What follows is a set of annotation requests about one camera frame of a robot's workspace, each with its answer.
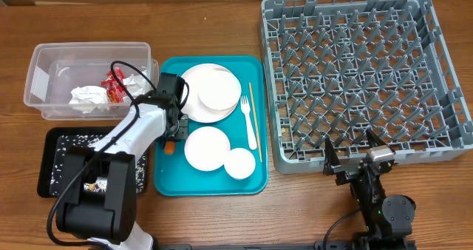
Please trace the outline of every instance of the stacked plate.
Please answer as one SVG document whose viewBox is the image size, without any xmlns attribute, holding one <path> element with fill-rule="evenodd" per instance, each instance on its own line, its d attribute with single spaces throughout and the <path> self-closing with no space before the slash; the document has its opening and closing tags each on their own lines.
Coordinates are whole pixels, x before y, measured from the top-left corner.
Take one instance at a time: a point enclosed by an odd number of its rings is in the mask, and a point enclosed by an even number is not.
<svg viewBox="0 0 473 250">
<path fill-rule="evenodd" d="M 183 99 L 187 94 L 188 98 L 182 111 L 191 120 L 204 124 L 221 121 L 237 107 L 242 88 L 237 77 L 225 67 L 199 64 L 181 77 L 189 85 L 189 90 L 183 93 Z M 249 177 L 256 167 L 251 152 L 247 149 L 231 150 L 227 135 L 212 126 L 193 131 L 184 152 L 195 169 L 210 172 L 224 166 L 227 173 L 237 180 Z"/>
</svg>

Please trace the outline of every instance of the wooden tabletop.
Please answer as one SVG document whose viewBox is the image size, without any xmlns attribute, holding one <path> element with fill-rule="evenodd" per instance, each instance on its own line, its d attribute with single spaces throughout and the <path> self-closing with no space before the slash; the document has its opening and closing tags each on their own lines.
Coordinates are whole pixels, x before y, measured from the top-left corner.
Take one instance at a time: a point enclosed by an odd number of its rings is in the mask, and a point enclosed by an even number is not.
<svg viewBox="0 0 473 250">
<path fill-rule="evenodd" d="M 433 1 L 473 110 L 473 0 Z M 38 110 L 26 107 L 24 82 L 37 44 L 145 41 L 160 64 L 179 55 L 260 58 L 260 14 L 257 2 L 0 8 L 0 249 L 51 249 L 45 226 L 54 200 L 36 194 L 46 133 L 55 126 L 117 123 L 45 121 Z M 419 249 L 473 249 L 472 154 L 396 166 L 382 176 L 388 195 L 408 195 L 417 203 L 410 238 Z M 260 194 L 175 198 L 160 195 L 149 184 L 138 198 L 137 222 L 165 244 L 312 243 L 356 208 L 348 185 L 336 186 L 334 177 L 322 173 L 279 174 L 269 155 L 269 183 Z M 357 216 L 342 223 L 331 239 L 350 239 L 363 230 Z"/>
</svg>

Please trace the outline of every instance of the storage box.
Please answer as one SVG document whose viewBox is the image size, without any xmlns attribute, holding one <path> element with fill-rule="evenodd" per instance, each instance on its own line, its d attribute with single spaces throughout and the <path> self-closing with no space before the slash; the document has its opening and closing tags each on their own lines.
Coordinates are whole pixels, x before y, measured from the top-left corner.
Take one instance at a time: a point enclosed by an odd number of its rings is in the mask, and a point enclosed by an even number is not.
<svg viewBox="0 0 473 250">
<path fill-rule="evenodd" d="M 432 0 L 264 0 L 261 33 L 279 172 L 321 171 L 327 137 L 359 162 L 368 128 L 399 164 L 473 147 Z"/>
<path fill-rule="evenodd" d="M 151 49 L 143 42 L 84 42 L 39 44 L 33 53 L 24 89 L 24 103 L 41 110 L 47 120 L 119 119 L 129 111 L 129 104 L 69 104 L 76 87 L 100 86 L 113 61 L 125 61 L 146 70 L 155 83 L 159 75 Z M 138 75 L 133 69 L 118 65 L 125 77 Z M 108 107 L 83 113 L 89 107 Z"/>
</svg>

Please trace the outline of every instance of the fork handle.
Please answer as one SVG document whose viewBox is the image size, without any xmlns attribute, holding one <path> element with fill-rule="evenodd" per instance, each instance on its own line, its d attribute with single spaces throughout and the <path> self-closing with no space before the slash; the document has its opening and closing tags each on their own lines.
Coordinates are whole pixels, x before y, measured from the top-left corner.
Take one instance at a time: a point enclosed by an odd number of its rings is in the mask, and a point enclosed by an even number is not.
<svg viewBox="0 0 473 250">
<path fill-rule="evenodd" d="M 246 134 L 248 135 L 248 145 L 251 150 L 255 150 L 257 148 L 256 138 L 254 137 L 253 125 L 251 125 L 251 118 L 250 118 L 249 113 L 245 114 L 245 120 L 246 120 Z"/>
</svg>

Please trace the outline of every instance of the crumpled white wrapper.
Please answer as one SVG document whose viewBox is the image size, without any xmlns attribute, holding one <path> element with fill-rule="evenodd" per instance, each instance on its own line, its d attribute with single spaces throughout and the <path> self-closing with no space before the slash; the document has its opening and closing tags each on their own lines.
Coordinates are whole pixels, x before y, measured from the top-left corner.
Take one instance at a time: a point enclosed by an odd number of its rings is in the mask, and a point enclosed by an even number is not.
<svg viewBox="0 0 473 250">
<path fill-rule="evenodd" d="M 141 75 L 131 75 L 124 78 L 123 84 L 134 98 L 142 95 L 146 88 L 146 79 Z M 69 104 L 107 104 L 109 103 L 106 89 L 97 86 L 76 87 L 71 91 L 72 99 Z M 110 109 L 108 106 L 72 107 L 82 111 L 83 114 L 91 113 L 94 109 Z"/>
</svg>

